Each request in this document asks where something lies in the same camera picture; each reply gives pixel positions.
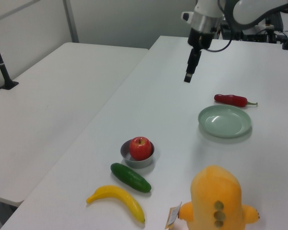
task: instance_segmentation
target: stuffed animal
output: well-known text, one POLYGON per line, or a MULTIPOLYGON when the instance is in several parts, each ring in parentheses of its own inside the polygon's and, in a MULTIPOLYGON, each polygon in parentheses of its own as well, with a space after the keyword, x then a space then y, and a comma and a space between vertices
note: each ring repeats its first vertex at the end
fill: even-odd
POLYGON ((191 202, 181 206, 178 218, 189 230, 244 230, 259 219, 257 210, 241 203, 241 187, 229 171, 211 165, 191 183, 191 202))

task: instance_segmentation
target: small bowl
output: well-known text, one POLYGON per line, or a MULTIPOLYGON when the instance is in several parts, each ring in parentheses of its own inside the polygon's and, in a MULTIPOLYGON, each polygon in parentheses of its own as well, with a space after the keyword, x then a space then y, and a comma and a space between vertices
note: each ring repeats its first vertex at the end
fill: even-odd
POLYGON ((153 143, 150 142, 150 144, 152 145, 152 153, 150 157, 143 161, 137 161, 129 153, 130 142, 131 140, 126 141, 120 148, 121 156, 124 158, 126 164, 135 169, 145 168, 148 165, 150 165, 150 163, 153 161, 154 150, 155 150, 153 143))

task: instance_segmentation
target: pepper stem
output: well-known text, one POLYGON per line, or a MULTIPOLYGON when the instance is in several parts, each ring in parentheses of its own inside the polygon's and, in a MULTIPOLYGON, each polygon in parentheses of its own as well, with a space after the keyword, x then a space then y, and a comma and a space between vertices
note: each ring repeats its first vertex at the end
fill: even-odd
POLYGON ((258 103, 251 103, 251 102, 247 102, 246 104, 250 104, 250 105, 258 105, 258 103))

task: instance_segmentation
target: red chili pepper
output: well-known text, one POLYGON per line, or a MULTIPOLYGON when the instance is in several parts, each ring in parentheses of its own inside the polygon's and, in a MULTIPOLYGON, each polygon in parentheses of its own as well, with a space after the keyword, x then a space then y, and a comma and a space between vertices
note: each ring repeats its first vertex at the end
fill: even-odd
POLYGON ((235 96, 235 95, 215 95, 215 101, 224 104, 230 104, 238 107, 245 107, 247 104, 258 105, 258 103, 250 103, 245 97, 235 96))

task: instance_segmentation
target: toy food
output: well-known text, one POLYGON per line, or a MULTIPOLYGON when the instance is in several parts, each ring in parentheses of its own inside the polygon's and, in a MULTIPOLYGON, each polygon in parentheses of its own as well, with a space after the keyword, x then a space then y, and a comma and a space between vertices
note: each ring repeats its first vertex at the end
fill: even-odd
POLYGON ((120 163, 111 164, 111 171, 120 181, 135 190, 142 193, 149 193, 152 189, 151 185, 141 175, 125 165, 120 163))
POLYGON ((152 145, 145 137, 136 137, 130 141, 130 155, 137 161, 143 161, 152 155, 152 145))
POLYGON ((115 185, 99 187, 93 195, 87 198, 86 202, 90 204, 95 200, 109 197, 116 198, 123 202, 137 221, 145 223, 144 212, 139 203, 128 192, 115 185))
POLYGON ((238 106, 238 107, 245 107, 247 104, 258 105, 258 103, 248 102, 248 100, 245 97, 240 97, 240 96, 235 96, 235 95, 217 94, 215 95, 215 101, 221 102, 224 104, 230 104, 233 106, 238 106))
POLYGON ((259 219, 255 208, 241 203, 238 180, 220 166, 208 166, 194 177, 191 200, 178 213, 189 230, 244 230, 259 219))

